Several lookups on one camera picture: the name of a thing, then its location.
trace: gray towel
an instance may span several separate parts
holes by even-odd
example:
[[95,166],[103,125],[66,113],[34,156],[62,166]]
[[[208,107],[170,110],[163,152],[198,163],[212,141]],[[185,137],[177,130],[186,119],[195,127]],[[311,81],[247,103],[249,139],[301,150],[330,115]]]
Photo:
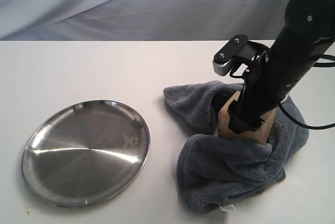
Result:
[[[213,136],[218,112],[214,98],[219,94],[224,104],[241,87],[213,81],[164,89],[167,110],[186,131],[197,133],[185,143],[176,169],[179,198],[193,212],[204,214],[236,203],[282,181],[284,164],[307,142],[308,130],[279,109],[266,145]],[[290,97],[283,106],[304,122]]]

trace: table surface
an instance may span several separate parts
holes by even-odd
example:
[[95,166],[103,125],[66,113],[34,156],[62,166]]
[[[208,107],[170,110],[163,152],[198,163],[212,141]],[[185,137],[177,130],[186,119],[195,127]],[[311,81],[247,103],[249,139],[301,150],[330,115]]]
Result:
[[[261,41],[270,46],[273,41]],[[311,131],[285,166],[287,178],[260,196],[199,216],[177,200],[174,173],[187,135],[165,111],[167,86],[220,80],[213,55],[225,42],[0,42],[1,223],[334,223],[335,129]],[[335,54],[335,48],[328,51]],[[335,70],[313,68],[291,96],[311,125],[335,121]],[[147,162],[117,197],[77,209],[34,196],[21,175],[24,147],[37,127],[78,102],[125,103],[151,133]]]

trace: towel tag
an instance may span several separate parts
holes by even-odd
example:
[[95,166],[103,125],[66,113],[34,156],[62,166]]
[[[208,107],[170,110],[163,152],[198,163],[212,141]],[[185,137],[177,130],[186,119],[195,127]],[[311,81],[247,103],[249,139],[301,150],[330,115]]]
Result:
[[225,212],[237,212],[236,207],[234,206],[234,204],[230,204],[230,205],[226,205],[226,206],[221,206],[219,205],[221,211],[225,211]]

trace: white backdrop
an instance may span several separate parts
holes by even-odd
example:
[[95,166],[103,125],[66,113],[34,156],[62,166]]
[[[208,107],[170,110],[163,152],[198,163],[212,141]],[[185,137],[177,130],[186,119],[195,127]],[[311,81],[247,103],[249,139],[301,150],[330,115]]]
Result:
[[288,0],[0,0],[4,40],[275,39]]

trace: wooden block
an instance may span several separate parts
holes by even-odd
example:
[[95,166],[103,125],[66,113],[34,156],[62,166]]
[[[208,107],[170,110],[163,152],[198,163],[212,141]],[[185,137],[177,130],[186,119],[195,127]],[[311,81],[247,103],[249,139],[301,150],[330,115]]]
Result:
[[240,92],[235,92],[230,99],[225,103],[222,109],[219,111],[218,116],[218,128],[219,128],[219,137],[225,139],[235,139],[235,138],[252,138],[260,144],[266,144],[269,137],[274,118],[276,116],[276,108],[265,113],[261,118],[265,121],[261,128],[257,131],[245,131],[241,134],[236,134],[228,128],[229,123],[229,114],[228,106],[233,100],[237,100],[240,95]]

